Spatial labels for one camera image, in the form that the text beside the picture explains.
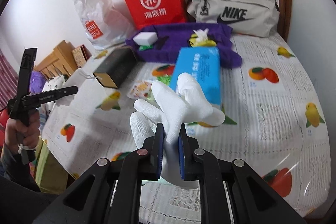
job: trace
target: white plastic bag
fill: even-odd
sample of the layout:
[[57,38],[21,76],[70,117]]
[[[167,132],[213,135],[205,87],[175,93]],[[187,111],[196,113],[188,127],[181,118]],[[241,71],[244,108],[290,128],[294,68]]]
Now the white plastic bag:
[[89,41],[96,50],[124,42],[135,31],[112,0],[73,0]]

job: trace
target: black box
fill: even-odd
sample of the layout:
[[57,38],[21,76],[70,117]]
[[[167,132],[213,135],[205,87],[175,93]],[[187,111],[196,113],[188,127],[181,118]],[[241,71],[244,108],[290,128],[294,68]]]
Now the black box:
[[127,75],[137,64],[137,59],[130,47],[116,48],[95,70],[94,76],[107,88],[119,88]]

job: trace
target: metal screw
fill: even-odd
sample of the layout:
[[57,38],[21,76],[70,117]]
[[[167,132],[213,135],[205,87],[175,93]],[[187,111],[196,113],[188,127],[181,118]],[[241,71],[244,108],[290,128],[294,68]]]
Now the metal screw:
[[106,165],[107,164],[107,159],[105,159],[105,158],[101,158],[101,159],[99,159],[98,161],[97,161],[97,164],[99,165],[99,166],[104,166],[104,165]]
[[137,153],[138,153],[139,156],[145,156],[145,155],[147,155],[148,151],[147,151],[147,149],[140,148],[140,149],[137,151]]
[[234,164],[235,164],[235,166],[237,166],[237,167],[243,167],[245,163],[244,163],[243,160],[241,160],[241,159],[237,159],[237,160],[234,161]]
[[197,149],[195,149],[194,153],[196,155],[202,156],[202,155],[204,155],[205,151],[202,148],[197,148]]

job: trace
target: table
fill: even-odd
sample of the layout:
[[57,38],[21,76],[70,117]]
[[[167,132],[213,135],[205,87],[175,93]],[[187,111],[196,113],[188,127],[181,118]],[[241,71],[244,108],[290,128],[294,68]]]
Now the table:
[[[277,54],[279,47],[292,53],[279,34],[267,38],[235,34],[231,41],[243,65],[221,69],[222,104],[228,118],[214,128],[187,125],[187,134],[219,159],[241,158],[261,176],[273,171],[269,183],[304,216],[326,200],[331,173],[328,132],[314,87],[295,56]],[[91,74],[102,61],[91,58],[83,70]],[[155,80],[151,72],[160,65],[137,65],[118,90],[120,110],[96,109],[114,90],[89,79],[70,106],[53,109],[42,138],[70,174],[78,177],[101,157],[112,159],[119,152],[136,149],[129,124],[134,100],[126,94],[133,81]],[[260,79],[260,68],[270,73],[266,79]],[[317,127],[307,122],[308,103],[321,116]],[[60,134],[67,123],[76,127],[69,143]],[[140,220],[200,223],[199,190],[147,183],[142,187]]]

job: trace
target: purple fabric tray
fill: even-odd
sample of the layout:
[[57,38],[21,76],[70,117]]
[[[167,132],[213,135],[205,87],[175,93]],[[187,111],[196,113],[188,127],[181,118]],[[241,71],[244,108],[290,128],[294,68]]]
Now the purple fabric tray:
[[139,51],[139,46],[133,39],[127,39],[126,44],[135,50],[139,61],[173,64],[176,63],[181,47],[188,46],[190,36],[194,33],[193,30],[199,29],[209,29],[208,36],[217,42],[222,67],[234,68],[241,66],[242,58],[231,50],[232,42],[230,41],[230,36],[232,28],[224,24],[173,23],[147,26],[134,36],[140,32],[156,32],[158,40],[154,43],[153,49]]

